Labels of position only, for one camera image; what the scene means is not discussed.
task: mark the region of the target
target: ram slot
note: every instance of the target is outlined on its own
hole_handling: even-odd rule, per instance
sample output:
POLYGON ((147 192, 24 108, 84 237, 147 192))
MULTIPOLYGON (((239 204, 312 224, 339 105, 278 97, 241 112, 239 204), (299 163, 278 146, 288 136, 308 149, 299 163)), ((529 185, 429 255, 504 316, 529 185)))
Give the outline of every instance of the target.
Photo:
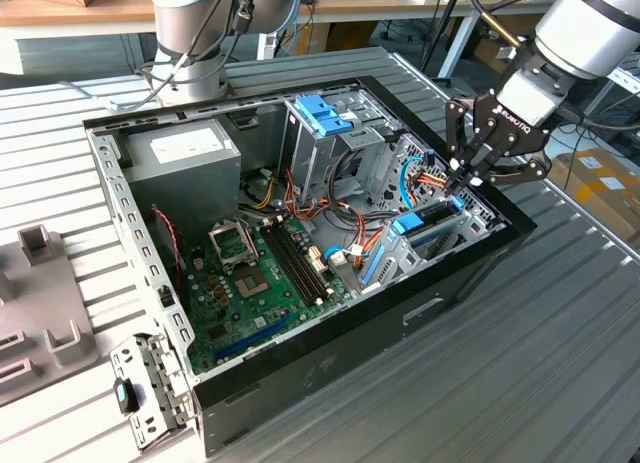
POLYGON ((262 236, 305 305, 312 306, 318 298, 323 300, 327 297, 324 285, 300 254, 286 230, 282 227, 269 228, 263 231, 262 236))

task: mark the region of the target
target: green motherboard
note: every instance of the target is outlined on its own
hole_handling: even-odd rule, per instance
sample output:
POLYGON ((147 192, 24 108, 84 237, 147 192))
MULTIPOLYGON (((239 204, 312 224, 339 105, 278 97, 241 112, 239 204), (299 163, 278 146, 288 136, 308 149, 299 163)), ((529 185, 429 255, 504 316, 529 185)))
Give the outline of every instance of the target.
MULTIPOLYGON (((195 341, 189 347, 188 355, 196 374, 209 371, 351 298, 340 278, 329 269, 317 275, 317 281, 327 291, 322 304, 317 300, 310 302, 308 295, 301 295, 289 277, 292 268, 287 265, 291 262, 282 261, 282 255, 286 253, 274 246, 273 233, 267 235, 266 231, 257 227, 247 230, 258 260, 252 266, 236 266, 230 275, 223 271, 222 262, 209 239, 190 246, 184 253, 185 284, 189 285, 186 307, 195 331, 195 341), (265 241, 267 236, 271 238, 270 244, 265 241)), ((279 231, 279 238, 291 239, 285 242, 285 249, 291 247, 292 242, 298 243, 299 254, 308 265, 307 271, 315 271, 311 266, 313 260, 307 254, 311 243, 300 222, 287 220, 279 231)), ((237 233, 224 235, 217 241, 223 258, 245 249, 237 233)), ((286 260, 293 260, 291 253, 288 255, 286 260)))

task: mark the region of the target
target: aluminum extrusion table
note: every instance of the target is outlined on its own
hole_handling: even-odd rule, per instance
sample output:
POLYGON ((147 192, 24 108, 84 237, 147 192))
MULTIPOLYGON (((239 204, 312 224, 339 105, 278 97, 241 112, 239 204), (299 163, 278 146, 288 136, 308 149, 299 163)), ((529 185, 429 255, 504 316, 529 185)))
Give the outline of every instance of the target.
MULTIPOLYGON (((240 93, 373 75, 436 131, 442 94, 381 49, 229 66, 240 93)), ((83 82, 119 102, 135 77, 83 82)), ((0 92, 0 241, 44 222, 71 257, 103 358, 0 408, 0 461, 131 461, 104 355, 148 330, 81 121, 59 85, 0 92)), ((464 304, 254 430, 217 462, 626 462, 640 445, 640 266, 551 184, 507 188, 539 225, 464 304)), ((142 458, 199 462, 183 431, 142 458)))

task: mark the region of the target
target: metal chassis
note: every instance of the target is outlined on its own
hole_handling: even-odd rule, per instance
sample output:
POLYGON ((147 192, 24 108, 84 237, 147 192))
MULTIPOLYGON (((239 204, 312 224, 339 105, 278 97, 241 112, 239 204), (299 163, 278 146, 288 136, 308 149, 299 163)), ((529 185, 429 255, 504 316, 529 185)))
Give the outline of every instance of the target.
MULTIPOLYGON (((256 94, 232 103, 205 102, 85 122, 111 213, 116 222, 120 221, 128 228, 125 232, 116 224, 119 236, 123 244, 130 243, 138 249, 131 255, 132 261, 145 269, 137 272, 141 276, 139 287, 155 299, 148 311, 166 322, 164 329, 169 339, 175 347, 181 347, 184 354, 192 341, 193 330, 186 316, 182 314, 182 318, 175 318, 175 314, 181 312, 179 305, 165 307, 159 301, 157 291, 162 287, 171 288, 174 301, 177 296, 159 258, 153 252, 149 253, 153 243, 133 195, 113 161, 113 133, 210 117, 234 107, 277 103, 279 99, 289 99, 299 93, 320 89, 339 91, 352 85, 366 89, 414 135, 446 157, 445 144, 440 137, 371 77, 301 86, 293 93, 280 92, 278 96, 256 94)), ((483 185, 474 193, 509 222, 506 228, 449 255, 424 274, 419 272, 420 277, 416 273, 393 285, 393 289, 388 287, 372 292, 367 295, 366 305, 354 305, 333 314, 332 318, 252 355, 215 377, 205 381, 189 378, 199 407, 198 426, 207 456, 462 301, 502 257, 535 229, 535 224, 495 188, 483 185)), ((181 358, 181 362, 190 372, 188 360, 185 362, 181 358)))

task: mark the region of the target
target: robotiq logo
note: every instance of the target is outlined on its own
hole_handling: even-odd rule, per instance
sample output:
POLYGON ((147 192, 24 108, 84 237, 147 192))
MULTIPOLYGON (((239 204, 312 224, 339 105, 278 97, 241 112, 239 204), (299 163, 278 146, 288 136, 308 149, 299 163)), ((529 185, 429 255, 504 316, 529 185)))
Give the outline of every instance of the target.
POLYGON ((511 123, 513 123, 514 125, 516 125, 518 128, 520 128, 522 131, 524 131, 527 135, 529 133, 531 133, 531 127, 528 126, 526 123, 523 123, 522 121, 520 121, 519 119, 517 119, 515 116, 513 116, 511 113, 509 113, 507 110, 504 109, 504 107, 502 105, 498 105, 496 106, 493 110, 491 110, 492 113, 495 113, 496 115, 502 115, 504 116, 507 120, 509 120, 511 123))

